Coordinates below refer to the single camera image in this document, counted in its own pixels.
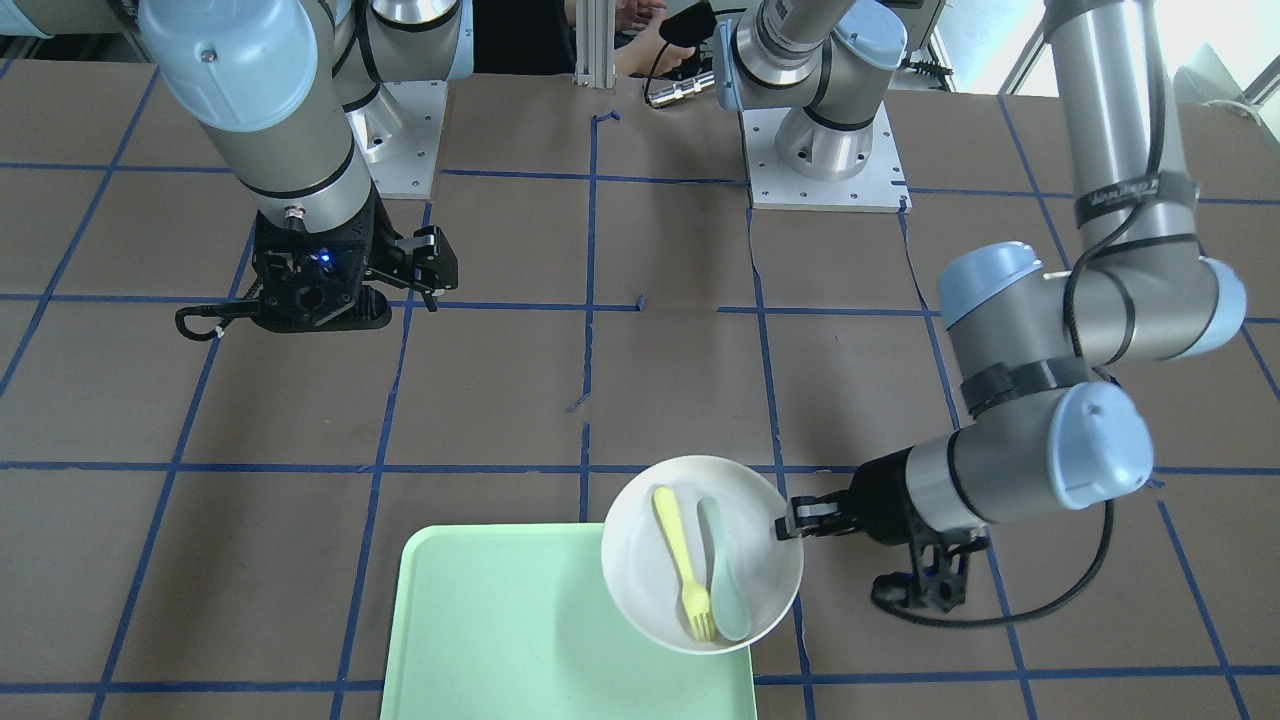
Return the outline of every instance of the white bowl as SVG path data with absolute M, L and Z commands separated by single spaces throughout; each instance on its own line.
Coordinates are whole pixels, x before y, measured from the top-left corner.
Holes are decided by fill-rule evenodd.
M 740 642 L 718 637 L 695 642 L 680 603 L 680 578 L 653 510 L 653 488 L 676 493 L 694 574 L 708 589 L 710 533 L 703 528 L 698 501 L 719 502 L 728 536 L 733 578 L 751 616 Z M 745 465 L 723 457 L 689 455 L 659 462 L 636 475 L 609 507 L 600 541 L 604 583 L 622 616 L 654 642 L 692 655 L 716 655 L 751 644 L 787 614 L 800 589 L 804 551 L 800 541 L 778 541 L 773 520 L 787 501 L 773 483 Z

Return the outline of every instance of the person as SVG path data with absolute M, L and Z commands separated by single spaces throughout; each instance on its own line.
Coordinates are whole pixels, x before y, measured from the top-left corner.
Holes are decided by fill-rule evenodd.
M 672 45 L 658 35 L 666 0 L 472 0 L 475 13 L 475 72 L 498 74 L 566 74 L 575 69 L 572 29 L 579 3 L 613 1 L 614 31 L 637 31 L 618 47 L 613 64 L 620 76 L 645 76 L 660 54 L 654 76 L 675 69 L 692 56 L 692 47 Z

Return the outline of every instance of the light blue joint cap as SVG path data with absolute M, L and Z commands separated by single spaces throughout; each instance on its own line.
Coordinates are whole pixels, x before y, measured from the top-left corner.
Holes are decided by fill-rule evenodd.
M 1024 242 L 998 242 L 961 255 L 938 277 L 943 323 L 950 328 L 1041 266 L 1036 251 Z
M 471 0 L 462 0 L 462 13 L 460 14 L 458 46 L 453 50 L 453 64 L 449 74 L 444 79 L 462 79 L 471 77 L 476 69 L 476 31 L 475 10 Z
M 173 96 L 207 126 L 265 129 L 311 91 L 316 37 L 298 0 L 142 3 L 138 24 Z
M 1213 310 L 1213 318 L 1208 322 L 1208 328 L 1196 341 L 1196 345 L 1175 357 L 1189 357 L 1217 350 L 1235 337 L 1240 324 L 1244 323 L 1248 295 L 1244 291 L 1244 283 L 1235 277 L 1235 270 L 1226 263 L 1212 258 L 1201 258 L 1201 261 L 1208 265 L 1213 270 L 1213 277 L 1217 278 L 1217 307 Z
M 731 113 L 742 111 L 742 95 L 737 87 L 733 63 L 733 20 L 721 20 L 712 41 L 712 67 L 716 68 L 716 101 Z
M 351 14 L 351 6 L 355 3 L 356 0 L 338 0 L 338 9 L 333 13 L 333 23 L 338 24 L 347 19 L 347 15 Z
M 1080 510 L 1142 487 L 1156 451 L 1123 389 L 1103 382 L 1066 391 L 1048 428 L 1048 471 L 1062 507 Z
M 14 0 L 0 0 L 0 35 L 44 37 L 46 40 L 52 37 L 27 19 L 27 15 L 22 14 Z
M 896 70 L 906 54 L 906 26 L 873 0 L 859 0 L 836 23 L 836 37 L 849 50 L 882 70 Z

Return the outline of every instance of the velcro strap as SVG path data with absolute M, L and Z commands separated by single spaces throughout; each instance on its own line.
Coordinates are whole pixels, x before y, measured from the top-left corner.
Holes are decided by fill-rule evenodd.
M 1199 199 L 1199 184 L 1187 173 L 1161 170 L 1151 176 L 1100 187 L 1076 199 L 1075 227 L 1083 228 L 1089 220 L 1151 199 L 1178 202 L 1194 209 L 1196 201 Z
M 977 418 L 1010 400 L 1087 383 L 1089 378 L 1089 364 L 1075 356 L 1050 357 L 1016 368 L 996 363 L 960 383 L 960 392 L 969 415 Z

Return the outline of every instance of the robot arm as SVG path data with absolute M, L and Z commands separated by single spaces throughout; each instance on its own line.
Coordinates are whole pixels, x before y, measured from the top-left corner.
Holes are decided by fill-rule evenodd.
M 745 37 L 781 46 L 776 14 L 758 22 L 749 36 L 739 27 L 739 56 Z M 1244 319 L 1239 279 L 1199 254 L 1197 188 L 1152 23 L 1149 0 L 1046 1 L 1088 250 L 1073 273 L 1047 274 L 1030 247 L 1001 243 L 942 274 L 942 315 L 974 423 L 861 465 L 847 491 L 791 498 L 777 521 L 780 539 L 865 532 L 909 544 L 913 573 L 878 578 L 877 605 L 945 612 L 964 602 L 966 559 L 986 548 L 988 524 L 1142 487 L 1155 464 L 1146 424 L 1092 368 L 1206 352 Z M 745 56 L 735 73 L 741 87 L 762 79 Z
M 379 328 L 390 306 L 367 281 L 420 292 L 430 310 L 457 286 L 439 228 L 404 238 L 390 225 L 369 163 L 397 127 L 370 110 L 389 108 L 383 79 L 470 73 L 468 0 L 152 0 L 138 20 L 174 96 L 259 208 L 260 291 L 180 310 L 184 336 L 212 337 L 187 329 L 191 315 L 273 332 Z

